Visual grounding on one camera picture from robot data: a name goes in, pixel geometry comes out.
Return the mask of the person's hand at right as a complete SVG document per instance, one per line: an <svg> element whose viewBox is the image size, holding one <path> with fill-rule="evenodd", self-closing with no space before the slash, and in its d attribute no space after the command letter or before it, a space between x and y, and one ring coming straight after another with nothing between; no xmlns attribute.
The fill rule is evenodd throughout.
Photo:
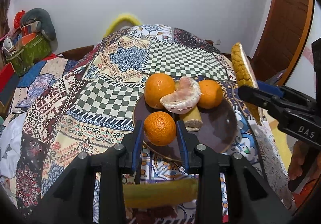
<svg viewBox="0 0 321 224"><path fill-rule="evenodd" d="M320 177L320 150L297 140L293 145L288 176L288 189L300 194L307 184Z"/></svg>

